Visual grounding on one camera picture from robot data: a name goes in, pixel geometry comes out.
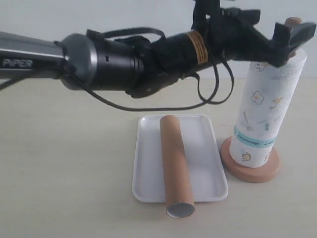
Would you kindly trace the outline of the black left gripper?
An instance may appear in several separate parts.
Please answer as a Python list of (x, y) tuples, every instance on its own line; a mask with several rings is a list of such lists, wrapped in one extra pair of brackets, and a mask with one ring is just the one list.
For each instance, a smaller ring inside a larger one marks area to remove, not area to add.
[(259, 9), (224, 8), (218, 0), (196, 0), (192, 28), (202, 34), (212, 64), (234, 60), (282, 67), (314, 37), (317, 27), (314, 22), (276, 23), (269, 40), (255, 28), (260, 18)]

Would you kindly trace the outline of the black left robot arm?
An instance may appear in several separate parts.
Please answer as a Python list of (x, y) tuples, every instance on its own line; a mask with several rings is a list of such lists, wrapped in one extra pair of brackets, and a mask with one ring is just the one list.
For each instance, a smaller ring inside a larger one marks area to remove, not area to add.
[(314, 37), (316, 23), (276, 23), (273, 37), (256, 29), (261, 12), (197, 0), (190, 31), (165, 36), (155, 28), (88, 30), (61, 41), (0, 34), (0, 76), (59, 79), (70, 90), (123, 91), (143, 98), (192, 73), (229, 60), (280, 68)]

